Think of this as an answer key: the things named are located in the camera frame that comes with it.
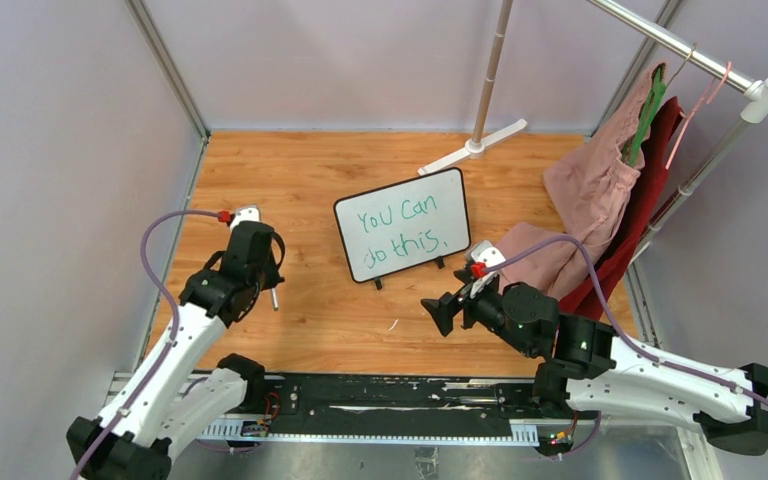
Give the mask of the whiteboard marker white body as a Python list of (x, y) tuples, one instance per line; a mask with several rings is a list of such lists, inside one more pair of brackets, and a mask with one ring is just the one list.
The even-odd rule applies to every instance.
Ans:
[(279, 311), (280, 306), (279, 306), (277, 288), (270, 289), (270, 298), (271, 298), (273, 311)]

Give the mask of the small whiteboard black frame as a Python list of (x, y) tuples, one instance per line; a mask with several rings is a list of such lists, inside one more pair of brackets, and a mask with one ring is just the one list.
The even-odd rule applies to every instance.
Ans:
[(333, 212), (358, 284), (438, 263), (472, 244), (464, 174), (457, 167), (340, 198)]

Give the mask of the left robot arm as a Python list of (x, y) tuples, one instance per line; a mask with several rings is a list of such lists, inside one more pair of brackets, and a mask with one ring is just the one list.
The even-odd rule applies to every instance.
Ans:
[(227, 246), (187, 280), (163, 335), (115, 398), (96, 417), (70, 425), (71, 478), (165, 479), (220, 415), (268, 404), (264, 366), (239, 354), (179, 393), (206, 350), (284, 280), (285, 245), (273, 227), (229, 212), (215, 216), (230, 228)]

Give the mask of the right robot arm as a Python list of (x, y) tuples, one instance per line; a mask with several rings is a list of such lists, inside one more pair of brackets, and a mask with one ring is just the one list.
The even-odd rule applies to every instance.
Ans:
[(612, 326), (560, 310), (557, 300), (524, 283), (498, 292), (421, 300), (440, 333), (454, 318), (463, 328), (485, 327), (527, 358), (539, 358), (531, 390), (537, 413), (564, 418), (575, 412), (651, 419), (701, 434), (729, 453), (768, 450), (768, 368), (705, 366), (632, 340)]

